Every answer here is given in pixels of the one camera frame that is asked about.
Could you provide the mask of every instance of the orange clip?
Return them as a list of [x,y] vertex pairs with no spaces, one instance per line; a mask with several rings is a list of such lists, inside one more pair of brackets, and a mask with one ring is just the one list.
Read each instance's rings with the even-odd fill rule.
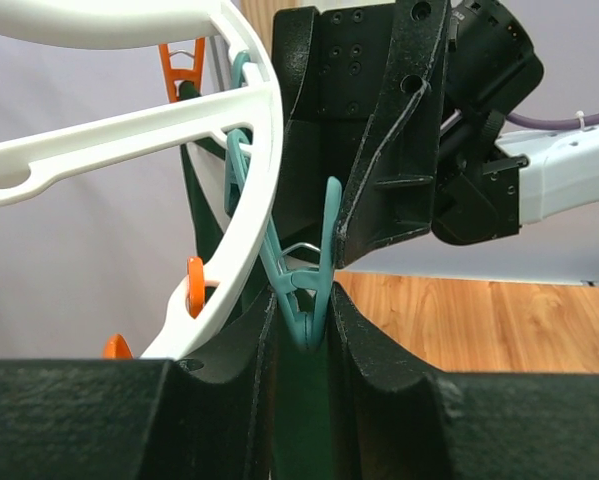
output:
[[[203,57],[206,51],[206,39],[198,38],[195,40],[195,53],[177,50],[170,52],[168,45],[159,45],[159,56],[161,57],[161,67],[163,68],[163,76],[166,79],[166,89],[168,91],[168,99],[170,103],[179,100],[177,97],[177,82],[188,80],[192,82],[197,90],[201,90],[201,74],[203,72]],[[192,69],[172,68],[170,58],[177,54],[184,53],[193,59]]]
[[103,358],[132,358],[130,347],[119,334],[110,337],[103,349]]
[[196,318],[206,303],[203,260],[199,257],[190,257],[188,259],[188,285],[188,312],[192,318]]

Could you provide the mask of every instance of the white plastic bar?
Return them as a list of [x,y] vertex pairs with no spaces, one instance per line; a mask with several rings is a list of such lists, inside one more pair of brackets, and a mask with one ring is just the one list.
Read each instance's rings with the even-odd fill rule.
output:
[[599,126],[570,132],[520,131],[497,142],[509,155],[526,155],[520,174],[520,223],[599,202]]
[[52,183],[201,136],[254,133],[248,178],[239,205],[204,268],[216,286],[197,318],[187,311],[188,280],[173,292],[166,322],[142,358],[182,358],[224,325],[259,253],[277,188],[283,140],[279,84],[261,40],[229,0],[0,0],[0,35],[89,49],[134,48],[213,35],[230,61],[247,51],[247,87],[90,124],[0,143],[0,205],[41,193]]

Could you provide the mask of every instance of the cable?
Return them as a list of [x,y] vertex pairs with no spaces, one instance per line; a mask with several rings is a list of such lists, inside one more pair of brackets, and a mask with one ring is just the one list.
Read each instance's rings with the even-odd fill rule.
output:
[[599,125],[599,113],[596,115],[583,116],[581,119],[573,118],[570,120],[537,120],[534,118],[524,117],[523,115],[516,113],[511,113],[508,115],[507,120],[514,125],[524,128],[531,128],[533,130],[579,130],[582,125],[585,127],[594,127]]

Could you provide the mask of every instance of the black mechanical part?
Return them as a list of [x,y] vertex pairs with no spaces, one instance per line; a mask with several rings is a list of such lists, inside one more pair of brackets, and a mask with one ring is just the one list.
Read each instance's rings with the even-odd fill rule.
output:
[[325,184],[344,184],[335,263],[431,229],[446,0],[280,11],[273,65],[286,115],[273,214],[284,246],[318,244]]
[[181,362],[0,361],[0,480],[267,480],[275,305]]
[[599,375],[442,372],[338,284],[329,315],[336,478],[599,480]]
[[544,69],[520,22],[497,0],[465,0],[452,24],[433,232],[470,245],[519,233],[519,170],[528,159],[507,158],[495,141]]

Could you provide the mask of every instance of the purple cable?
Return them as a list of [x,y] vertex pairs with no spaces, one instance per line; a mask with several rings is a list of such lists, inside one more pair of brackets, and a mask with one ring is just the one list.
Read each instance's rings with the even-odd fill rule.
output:
[[[581,123],[578,118],[570,120],[537,120],[534,118],[524,117],[516,113],[508,115],[507,120],[510,123],[518,125],[524,128],[531,128],[533,130],[550,130],[550,131],[564,131],[564,130],[579,130]],[[586,127],[594,127],[599,125],[599,113],[596,115],[584,116],[584,125]]]

